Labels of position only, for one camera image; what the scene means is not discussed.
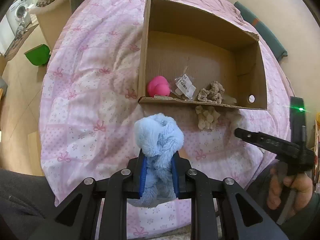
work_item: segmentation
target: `human hand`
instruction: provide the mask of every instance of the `human hand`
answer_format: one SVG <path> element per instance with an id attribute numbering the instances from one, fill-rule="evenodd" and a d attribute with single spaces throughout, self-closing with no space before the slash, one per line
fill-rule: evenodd
<path id="1" fill-rule="evenodd" d="M 270 209 L 275 210 L 281 204 L 280 195 L 282 191 L 282 183 L 278 181 L 276 168 L 272 168 L 270 170 L 270 174 L 272 175 L 272 178 L 269 186 L 267 205 Z M 309 203 L 313 194 L 312 180 L 305 173 L 299 173 L 296 178 L 295 176 L 285 177 L 283 184 L 297 190 L 297 196 L 293 207 L 288 213 L 288 218 L 290 218 Z"/>

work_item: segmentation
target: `green dustpan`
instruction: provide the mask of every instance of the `green dustpan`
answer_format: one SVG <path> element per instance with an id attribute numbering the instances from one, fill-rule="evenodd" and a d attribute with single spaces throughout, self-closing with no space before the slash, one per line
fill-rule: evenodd
<path id="1" fill-rule="evenodd" d="M 50 59 L 50 49 L 47 45 L 41 44 L 24 53 L 32 65 L 40 66 L 47 64 Z"/>

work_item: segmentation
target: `light blue fluffy scrunchie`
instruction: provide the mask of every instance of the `light blue fluffy scrunchie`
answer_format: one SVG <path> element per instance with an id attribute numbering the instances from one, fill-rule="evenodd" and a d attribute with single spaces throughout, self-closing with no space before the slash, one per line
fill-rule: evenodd
<path id="1" fill-rule="evenodd" d="M 134 124 L 137 145 L 147 158 L 147 175 L 142 198 L 128 199 L 137 207 L 156 207 L 176 198 L 171 159 L 183 146 L 184 135 L 175 120 L 163 114 L 142 118 Z"/>

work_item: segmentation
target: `pink bedspread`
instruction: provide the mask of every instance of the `pink bedspread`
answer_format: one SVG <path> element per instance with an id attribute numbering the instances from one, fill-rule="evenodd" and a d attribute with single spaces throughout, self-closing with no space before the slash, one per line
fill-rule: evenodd
<path id="1" fill-rule="evenodd" d="M 208 10 L 256 32 L 226 0 L 174 0 Z M 145 0 L 85 0 L 57 41 L 44 78 L 40 111 L 41 165 L 61 202 L 84 178 L 107 178 L 138 155 L 133 124 L 162 112 L 185 134 L 192 167 L 209 177 L 234 178 L 245 187 L 274 155 L 237 140 L 222 115 L 213 132 L 200 131 L 194 109 L 137 103 Z M 261 39 L 268 111 L 240 110 L 247 129 L 288 138 L 288 83 Z M 128 205 L 128 238 L 151 236 L 190 223 L 190 201 L 153 209 Z"/>

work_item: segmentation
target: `teal cushion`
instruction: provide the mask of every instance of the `teal cushion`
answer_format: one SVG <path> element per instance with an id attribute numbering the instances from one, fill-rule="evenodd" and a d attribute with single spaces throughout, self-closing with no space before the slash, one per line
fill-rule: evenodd
<path id="1" fill-rule="evenodd" d="M 243 6 L 238 1 L 235 2 L 234 5 L 240 11 L 242 18 L 256 28 L 258 33 L 268 44 L 277 61 L 280 61 L 283 57 L 288 56 L 288 52 L 263 22 L 261 22 L 248 8 Z"/>

